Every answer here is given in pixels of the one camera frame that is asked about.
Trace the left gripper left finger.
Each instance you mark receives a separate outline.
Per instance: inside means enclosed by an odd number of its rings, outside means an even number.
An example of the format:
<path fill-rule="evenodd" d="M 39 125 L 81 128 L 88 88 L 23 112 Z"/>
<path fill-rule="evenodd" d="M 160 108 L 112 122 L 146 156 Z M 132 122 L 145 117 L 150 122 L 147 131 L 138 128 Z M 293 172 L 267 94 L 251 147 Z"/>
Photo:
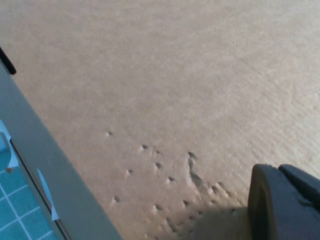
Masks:
<path fill-rule="evenodd" d="M 253 166 L 247 212 L 254 240 L 320 238 L 320 212 L 294 188 L 278 167 Z"/>

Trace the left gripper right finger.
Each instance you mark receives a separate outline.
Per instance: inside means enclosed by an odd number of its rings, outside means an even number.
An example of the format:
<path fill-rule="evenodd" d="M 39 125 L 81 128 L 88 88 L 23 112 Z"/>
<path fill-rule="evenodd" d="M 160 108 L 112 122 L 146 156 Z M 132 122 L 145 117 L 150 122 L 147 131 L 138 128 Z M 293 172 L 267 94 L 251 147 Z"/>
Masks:
<path fill-rule="evenodd" d="M 313 208 L 320 211 L 320 180 L 309 173 L 290 164 L 278 167 L 296 190 L 309 202 Z"/>

